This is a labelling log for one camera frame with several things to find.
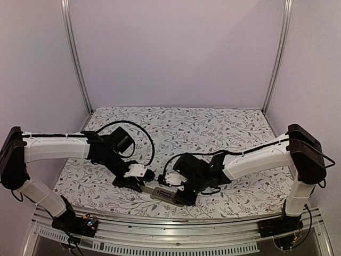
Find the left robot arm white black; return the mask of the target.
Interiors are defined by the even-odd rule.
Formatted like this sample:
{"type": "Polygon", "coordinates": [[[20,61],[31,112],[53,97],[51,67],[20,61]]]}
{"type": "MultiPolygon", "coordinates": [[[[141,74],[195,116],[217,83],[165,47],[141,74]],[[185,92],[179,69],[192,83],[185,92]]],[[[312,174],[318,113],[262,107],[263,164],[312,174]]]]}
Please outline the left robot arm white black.
{"type": "Polygon", "coordinates": [[[79,220],[68,211],[66,201],[31,178],[27,164],[46,159],[86,159],[105,166],[118,179],[119,185],[138,190],[147,168],[135,161],[125,162],[120,156],[132,143],[132,138],[120,127],[110,135],[99,135],[95,131],[38,134],[23,132],[15,126],[1,148],[1,184],[27,196],[53,217],[59,217],[59,224],[67,231],[75,231],[79,220]]]}

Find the remote battery cover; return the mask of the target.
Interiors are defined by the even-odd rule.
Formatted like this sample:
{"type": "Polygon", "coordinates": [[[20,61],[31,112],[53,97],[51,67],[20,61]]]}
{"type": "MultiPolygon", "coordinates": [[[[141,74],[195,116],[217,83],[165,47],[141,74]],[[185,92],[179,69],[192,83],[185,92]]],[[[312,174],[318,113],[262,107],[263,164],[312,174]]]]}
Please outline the remote battery cover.
{"type": "Polygon", "coordinates": [[[147,193],[147,194],[152,194],[152,193],[153,193],[153,188],[146,187],[146,186],[141,186],[140,188],[141,188],[141,190],[142,190],[144,193],[147,193]]]}

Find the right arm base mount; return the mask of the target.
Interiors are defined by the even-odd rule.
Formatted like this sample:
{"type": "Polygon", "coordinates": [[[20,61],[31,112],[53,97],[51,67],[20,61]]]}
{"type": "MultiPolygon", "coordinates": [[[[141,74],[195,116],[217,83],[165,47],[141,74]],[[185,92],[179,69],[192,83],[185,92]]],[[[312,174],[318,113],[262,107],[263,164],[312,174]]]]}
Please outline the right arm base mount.
{"type": "Polygon", "coordinates": [[[291,217],[282,209],[281,216],[273,219],[262,220],[257,223],[261,238],[288,233],[303,228],[301,216],[291,217]]]}

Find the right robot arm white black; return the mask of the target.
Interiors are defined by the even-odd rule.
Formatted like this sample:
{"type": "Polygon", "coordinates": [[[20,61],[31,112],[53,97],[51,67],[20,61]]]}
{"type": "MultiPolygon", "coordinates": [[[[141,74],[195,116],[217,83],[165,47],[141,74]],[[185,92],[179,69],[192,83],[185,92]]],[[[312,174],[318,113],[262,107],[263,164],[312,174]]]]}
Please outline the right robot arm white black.
{"type": "Polygon", "coordinates": [[[224,150],[214,155],[209,163],[194,154],[182,154],[165,180],[167,184],[179,187],[176,201],[191,206],[197,195],[207,188],[217,188],[268,169],[293,167],[296,176],[284,202],[284,214],[275,222],[277,230],[286,233],[302,214],[314,186],[326,178],[324,160],[320,142],[300,125],[292,124],[286,133],[265,145],[241,153],[224,150]]]}

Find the white remote control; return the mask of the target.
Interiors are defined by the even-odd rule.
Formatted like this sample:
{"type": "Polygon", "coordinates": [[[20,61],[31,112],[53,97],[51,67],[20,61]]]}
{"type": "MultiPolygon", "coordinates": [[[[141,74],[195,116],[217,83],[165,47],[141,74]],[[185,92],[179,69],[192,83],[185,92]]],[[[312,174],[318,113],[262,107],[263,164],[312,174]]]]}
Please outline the white remote control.
{"type": "Polygon", "coordinates": [[[150,197],[155,200],[159,200],[168,204],[183,207],[183,204],[175,201],[175,193],[164,188],[156,187],[153,189],[150,197]]]}

